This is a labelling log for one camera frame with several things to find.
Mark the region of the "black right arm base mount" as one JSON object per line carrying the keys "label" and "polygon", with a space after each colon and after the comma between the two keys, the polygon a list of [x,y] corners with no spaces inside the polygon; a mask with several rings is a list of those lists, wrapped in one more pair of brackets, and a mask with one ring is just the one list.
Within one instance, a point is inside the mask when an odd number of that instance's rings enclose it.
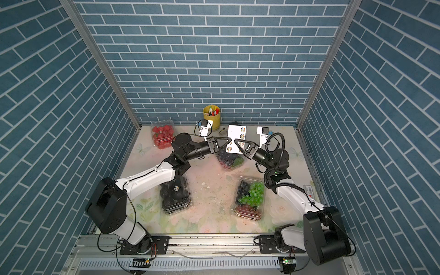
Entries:
{"label": "black right arm base mount", "polygon": [[294,224],[276,228],[274,233],[254,237],[262,254],[305,253],[303,230]]}

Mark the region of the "white fruit sticker sheet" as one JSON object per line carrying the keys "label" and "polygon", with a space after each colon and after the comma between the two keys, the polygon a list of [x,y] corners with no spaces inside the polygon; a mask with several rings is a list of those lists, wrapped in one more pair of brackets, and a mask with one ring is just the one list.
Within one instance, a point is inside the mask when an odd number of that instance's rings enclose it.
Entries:
{"label": "white fruit sticker sheet", "polygon": [[238,142],[237,144],[235,141],[246,139],[246,126],[229,125],[228,137],[231,139],[231,142],[226,146],[226,153],[240,154],[240,149],[243,148],[244,142]]}

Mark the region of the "clear box of blueberries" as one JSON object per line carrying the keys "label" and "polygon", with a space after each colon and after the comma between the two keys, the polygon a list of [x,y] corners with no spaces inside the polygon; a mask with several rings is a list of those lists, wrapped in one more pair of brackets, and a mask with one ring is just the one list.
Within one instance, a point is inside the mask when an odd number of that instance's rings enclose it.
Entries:
{"label": "clear box of blueberries", "polygon": [[216,158],[221,167],[226,171],[236,169],[242,166],[245,162],[245,159],[241,154],[231,154],[227,152],[218,152]]}

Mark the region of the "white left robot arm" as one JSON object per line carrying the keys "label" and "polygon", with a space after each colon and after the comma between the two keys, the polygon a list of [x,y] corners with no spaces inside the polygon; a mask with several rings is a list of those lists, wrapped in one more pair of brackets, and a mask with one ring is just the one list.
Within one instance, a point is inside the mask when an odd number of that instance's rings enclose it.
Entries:
{"label": "white left robot arm", "polygon": [[173,152],[160,164],[141,173],[113,180],[102,179],[95,187],[85,212],[103,234],[115,234],[134,246],[147,246],[150,237],[137,219],[127,216],[127,202],[150,189],[175,180],[190,168],[189,161],[224,149],[232,139],[209,137],[195,142],[188,133],[177,135],[171,143]]}

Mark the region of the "clear box of avocados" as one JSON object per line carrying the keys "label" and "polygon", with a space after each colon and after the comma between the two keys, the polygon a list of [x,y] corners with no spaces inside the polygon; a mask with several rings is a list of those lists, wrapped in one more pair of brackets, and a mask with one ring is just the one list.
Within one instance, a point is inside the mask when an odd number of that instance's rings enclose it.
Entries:
{"label": "clear box of avocados", "polygon": [[160,197],[162,199],[162,210],[166,214],[173,214],[189,207],[191,196],[186,177],[181,176],[162,183],[160,185]]}

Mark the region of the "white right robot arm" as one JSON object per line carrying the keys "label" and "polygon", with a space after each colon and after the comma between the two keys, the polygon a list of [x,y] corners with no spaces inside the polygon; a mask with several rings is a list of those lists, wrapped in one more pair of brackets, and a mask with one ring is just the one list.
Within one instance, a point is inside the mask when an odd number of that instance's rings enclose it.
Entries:
{"label": "white right robot arm", "polygon": [[302,231],[296,230],[293,225],[283,226],[277,232],[280,244],[305,251],[315,265],[356,254],[356,244],[348,236],[338,209],[311,198],[288,174],[289,154],[282,133],[270,135],[264,148],[248,140],[235,139],[234,143],[246,158],[266,168],[266,188],[302,214]]}

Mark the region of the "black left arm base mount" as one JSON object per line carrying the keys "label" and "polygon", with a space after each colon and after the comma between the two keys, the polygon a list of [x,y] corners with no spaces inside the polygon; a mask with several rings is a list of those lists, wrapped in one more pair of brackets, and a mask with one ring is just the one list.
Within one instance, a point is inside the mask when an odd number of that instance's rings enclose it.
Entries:
{"label": "black left arm base mount", "polygon": [[166,235],[146,235],[137,245],[131,245],[129,242],[120,248],[121,255],[142,255],[166,254],[170,236]]}

